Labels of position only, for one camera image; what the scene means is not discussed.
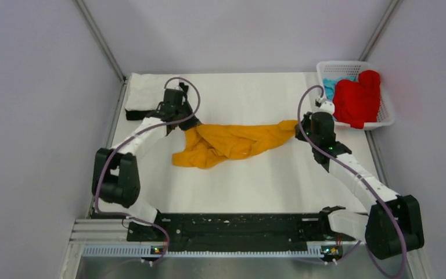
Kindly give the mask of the aluminium frame post left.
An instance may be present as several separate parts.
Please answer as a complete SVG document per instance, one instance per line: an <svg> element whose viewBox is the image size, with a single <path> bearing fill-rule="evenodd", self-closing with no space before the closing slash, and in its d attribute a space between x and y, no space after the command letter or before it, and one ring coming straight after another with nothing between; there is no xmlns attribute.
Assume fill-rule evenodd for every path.
<svg viewBox="0 0 446 279"><path fill-rule="evenodd" d="M114 75L117 77L117 79L121 83L124 83L126 80L125 74L121 70L119 63L117 62L116 58L114 57L114 54L113 54L112 50L110 49L105 37L103 36L98 24L96 23L96 20L94 19L93 14L89 10L87 3L83 0L72 0L72 2L75 4L77 10L79 11L81 17L84 20L84 23L86 24L86 27L88 28L93 39L95 40L101 54L105 58L107 64L112 69Z"/></svg>

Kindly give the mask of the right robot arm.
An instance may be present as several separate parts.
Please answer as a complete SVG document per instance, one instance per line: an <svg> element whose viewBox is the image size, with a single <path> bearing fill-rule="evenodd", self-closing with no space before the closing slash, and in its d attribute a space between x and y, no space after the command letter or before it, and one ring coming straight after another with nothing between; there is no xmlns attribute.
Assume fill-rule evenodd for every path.
<svg viewBox="0 0 446 279"><path fill-rule="evenodd" d="M381 260L424 247L418 200L398 194L368 172L352 151L337 141L332 115L308 112L295 131L298 140L311 145L317 164L339 180L366 210L360 214L343 206L323 208L317 224L322 238L348 235L366 243L371 254Z"/></svg>

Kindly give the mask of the white folded t-shirt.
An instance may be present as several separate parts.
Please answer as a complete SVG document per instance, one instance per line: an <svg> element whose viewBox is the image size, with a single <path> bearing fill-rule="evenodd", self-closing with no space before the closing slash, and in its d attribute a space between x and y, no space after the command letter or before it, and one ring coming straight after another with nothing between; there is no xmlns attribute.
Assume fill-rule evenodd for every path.
<svg viewBox="0 0 446 279"><path fill-rule="evenodd" d="M164 85L173 75L131 73L127 83L125 110L148 111L163 100Z"/></svg>

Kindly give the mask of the yellow t-shirt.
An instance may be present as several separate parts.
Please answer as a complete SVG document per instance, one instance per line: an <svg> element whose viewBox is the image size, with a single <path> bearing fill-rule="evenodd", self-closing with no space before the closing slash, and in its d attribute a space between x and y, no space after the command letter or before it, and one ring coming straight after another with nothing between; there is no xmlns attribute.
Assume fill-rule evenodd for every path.
<svg viewBox="0 0 446 279"><path fill-rule="evenodd" d="M296 120L258 126L201 124L185 131L185 148L172 155L172 164L209 169L227 160L257 156L287 143L297 124Z"/></svg>

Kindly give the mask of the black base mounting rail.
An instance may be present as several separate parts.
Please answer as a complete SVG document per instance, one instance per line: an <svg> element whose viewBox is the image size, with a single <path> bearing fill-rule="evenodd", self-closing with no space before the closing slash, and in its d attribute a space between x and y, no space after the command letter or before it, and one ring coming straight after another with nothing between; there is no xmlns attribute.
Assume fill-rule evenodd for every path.
<svg viewBox="0 0 446 279"><path fill-rule="evenodd" d="M312 242L352 240L326 232L317 213L159 213L156 227L131 222L128 242L170 240L170 252L301 252Z"/></svg>

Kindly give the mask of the red t-shirt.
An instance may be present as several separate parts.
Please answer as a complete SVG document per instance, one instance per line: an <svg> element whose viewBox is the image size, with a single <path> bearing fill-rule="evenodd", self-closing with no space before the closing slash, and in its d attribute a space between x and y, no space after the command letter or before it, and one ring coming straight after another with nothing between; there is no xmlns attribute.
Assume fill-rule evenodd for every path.
<svg viewBox="0 0 446 279"><path fill-rule="evenodd" d="M339 81L333 98L335 119L356 129L375 122L380 109L380 84L380 74L373 70L361 72L355 82Z"/></svg>

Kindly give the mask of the black folded t-shirt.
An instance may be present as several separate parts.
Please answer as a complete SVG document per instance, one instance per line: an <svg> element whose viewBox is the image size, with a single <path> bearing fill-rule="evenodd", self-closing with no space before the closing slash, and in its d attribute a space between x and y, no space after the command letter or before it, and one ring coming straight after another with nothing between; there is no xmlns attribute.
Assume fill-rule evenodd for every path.
<svg viewBox="0 0 446 279"><path fill-rule="evenodd" d="M129 87L127 93L128 98L124 110L128 121L143 120L163 100L160 85Z"/></svg>

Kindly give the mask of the aluminium frame post right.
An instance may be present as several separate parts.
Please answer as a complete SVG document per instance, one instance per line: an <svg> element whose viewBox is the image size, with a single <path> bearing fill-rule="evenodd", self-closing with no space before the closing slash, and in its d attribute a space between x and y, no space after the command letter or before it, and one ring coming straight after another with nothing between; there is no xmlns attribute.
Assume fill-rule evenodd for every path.
<svg viewBox="0 0 446 279"><path fill-rule="evenodd" d="M386 10L382 14L382 17L380 18L377 26L375 27L374 31L372 32L368 42L366 43L365 47L363 48L363 51L361 52L358 60L360 61L367 61L368 58L373 53L376 44L380 41L383 33L387 29L387 26L389 25L390 21L392 20L393 16L397 12L397 10L400 8L404 1L403 0L391 0L389 1L389 5L387 6Z"/></svg>

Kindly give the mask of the light blue t-shirt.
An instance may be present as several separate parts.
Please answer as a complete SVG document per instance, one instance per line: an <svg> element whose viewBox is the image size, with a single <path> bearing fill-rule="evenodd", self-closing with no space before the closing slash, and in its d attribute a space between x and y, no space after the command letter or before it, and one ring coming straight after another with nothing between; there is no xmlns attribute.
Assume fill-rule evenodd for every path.
<svg viewBox="0 0 446 279"><path fill-rule="evenodd" d="M355 82L357 79L355 77L341 77L336 79L323 78L323 87L325 89L325 95L328 100L332 101L335 95L335 88L339 81L341 80L349 80Z"/></svg>

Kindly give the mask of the aluminium frame post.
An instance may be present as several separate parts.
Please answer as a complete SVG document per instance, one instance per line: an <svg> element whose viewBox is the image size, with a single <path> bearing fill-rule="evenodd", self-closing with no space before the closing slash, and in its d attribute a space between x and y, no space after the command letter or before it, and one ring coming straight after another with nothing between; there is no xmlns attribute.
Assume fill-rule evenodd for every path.
<svg viewBox="0 0 446 279"><path fill-rule="evenodd" d="M366 43L365 47L363 48L363 51L361 52L358 60L360 61L367 61L368 58L373 53L376 44L380 41L383 33L387 29L387 26L389 25L390 21L392 20L393 16L397 12L397 10L400 8L404 1L403 0L391 0L389 1L389 5L387 6L386 10L382 14L382 17L380 18L377 26L375 27L374 31L372 32L368 42Z"/></svg>
<svg viewBox="0 0 446 279"><path fill-rule="evenodd" d="M84 20L84 23L86 24L86 27L88 28L93 39L95 40L101 54L105 58L107 64L112 69L114 75L117 77L117 79L121 83L124 83L126 80L125 74L121 70L119 63L117 62L116 58L114 57L114 54L113 54L112 50L110 49L105 37L103 36L98 24L96 23L96 20L94 19L93 14L89 10L87 3L83 0L72 0L72 2L75 4L77 10L79 11L81 17Z"/></svg>

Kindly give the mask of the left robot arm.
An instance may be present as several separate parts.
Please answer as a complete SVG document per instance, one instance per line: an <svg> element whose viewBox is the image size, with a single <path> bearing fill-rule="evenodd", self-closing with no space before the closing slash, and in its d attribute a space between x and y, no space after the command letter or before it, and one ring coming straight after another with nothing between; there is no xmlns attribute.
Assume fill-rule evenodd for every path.
<svg viewBox="0 0 446 279"><path fill-rule="evenodd" d="M166 88L163 100L129 136L111 148L100 148L96 152L92 177L95 212L130 219L141 226L141 233L147 239L156 240L162 235L168 242L167 231L156 220L159 211L140 196L138 158L174 128L187 128L197 122L188 91Z"/></svg>

